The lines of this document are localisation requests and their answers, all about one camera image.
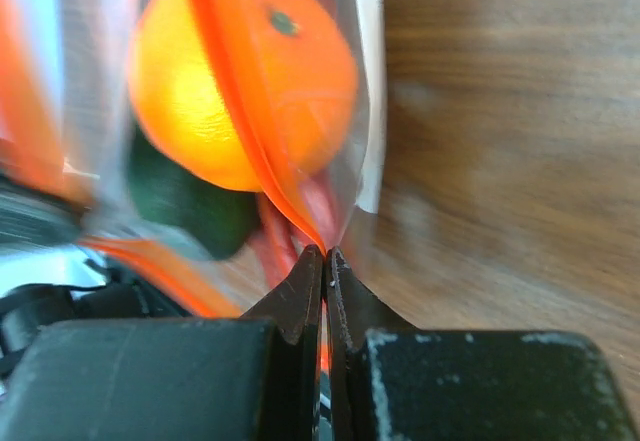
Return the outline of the red toy lobster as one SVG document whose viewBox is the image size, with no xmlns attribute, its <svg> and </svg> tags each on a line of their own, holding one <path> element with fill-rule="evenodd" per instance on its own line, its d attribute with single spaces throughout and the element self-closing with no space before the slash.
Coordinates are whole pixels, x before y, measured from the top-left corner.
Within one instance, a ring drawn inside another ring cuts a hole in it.
<svg viewBox="0 0 640 441">
<path fill-rule="evenodd" d="M 255 128 L 271 175 L 265 194 L 258 198 L 263 228 L 252 247 L 269 287 L 289 274 L 298 259 L 298 246 L 317 244 L 326 249 L 338 241 L 337 201 L 325 168 L 346 138 L 357 88 L 356 65 L 344 54 L 324 56 L 300 47 L 312 28 L 337 18 L 336 1 L 314 0 L 322 7 L 322 16 L 312 15 L 297 0 L 283 1 L 275 9 L 289 16 L 284 36 L 294 46 L 285 50 L 287 66 L 274 74 L 285 90 L 282 97 L 270 97 L 267 124 Z M 329 100 L 338 111 L 336 119 L 316 116 L 305 101 L 311 92 L 308 81 L 322 68 L 340 74 L 345 94 Z"/>
</svg>

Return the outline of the clear zip bag orange zipper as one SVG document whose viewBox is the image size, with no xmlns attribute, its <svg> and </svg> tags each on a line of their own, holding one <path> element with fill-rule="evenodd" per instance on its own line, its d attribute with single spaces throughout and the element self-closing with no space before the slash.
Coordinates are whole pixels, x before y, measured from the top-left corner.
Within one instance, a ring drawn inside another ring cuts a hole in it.
<svg viewBox="0 0 640 441">
<path fill-rule="evenodd" d="M 235 317 L 308 244 L 362 240 L 383 0 L 1 0 L 1 286 L 110 258 Z"/>
</svg>

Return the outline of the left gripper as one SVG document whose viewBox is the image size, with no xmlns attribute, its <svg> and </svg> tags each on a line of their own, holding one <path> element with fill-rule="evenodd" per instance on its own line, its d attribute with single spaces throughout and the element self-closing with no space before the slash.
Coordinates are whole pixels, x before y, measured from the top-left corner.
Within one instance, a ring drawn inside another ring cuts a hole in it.
<svg viewBox="0 0 640 441">
<path fill-rule="evenodd" d="M 9 376 L 40 331 L 81 319 L 188 317 L 190 312 L 143 276 L 115 261 L 85 264 L 104 277 L 101 285 L 29 283 L 1 296 L 1 374 Z"/>
</svg>

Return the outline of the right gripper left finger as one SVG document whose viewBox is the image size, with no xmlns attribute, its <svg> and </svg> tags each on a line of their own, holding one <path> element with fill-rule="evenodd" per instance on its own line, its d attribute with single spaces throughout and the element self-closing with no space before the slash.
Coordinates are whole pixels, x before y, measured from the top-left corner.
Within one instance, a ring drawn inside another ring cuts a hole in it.
<svg viewBox="0 0 640 441">
<path fill-rule="evenodd" d="M 320 249 L 307 246 L 285 279 L 244 314 L 269 328 L 259 440 L 318 438 L 323 267 Z"/>
</svg>

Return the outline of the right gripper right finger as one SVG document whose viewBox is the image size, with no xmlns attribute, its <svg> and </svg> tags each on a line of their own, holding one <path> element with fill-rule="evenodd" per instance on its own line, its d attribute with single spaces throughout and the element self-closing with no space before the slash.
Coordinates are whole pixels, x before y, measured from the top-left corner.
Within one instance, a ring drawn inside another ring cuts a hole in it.
<svg viewBox="0 0 640 441">
<path fill-rule="evenodd" d="M 328 315 L 331 421 L 336 440 L 374 440 L 366 332 L 396 333 L 414 327 L 384 303 L 354 273 L 339 247 L 327 253 L 324 301 Z"/>
</svg>

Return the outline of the dark green toy avocado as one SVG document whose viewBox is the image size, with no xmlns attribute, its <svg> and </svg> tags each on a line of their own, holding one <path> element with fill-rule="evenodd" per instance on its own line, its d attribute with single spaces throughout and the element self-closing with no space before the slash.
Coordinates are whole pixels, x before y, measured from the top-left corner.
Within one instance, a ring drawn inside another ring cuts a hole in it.
<svg viewBox="0 0 640 441">
<path fill-rule="evenodd" d="M 235 255 L 259 227 L 255 196 L 212 185 L 158 151 L 135 127 L 126 167 L 130 199 L 152 223 L 178 228 L 216 260 Z"/>
</svg>

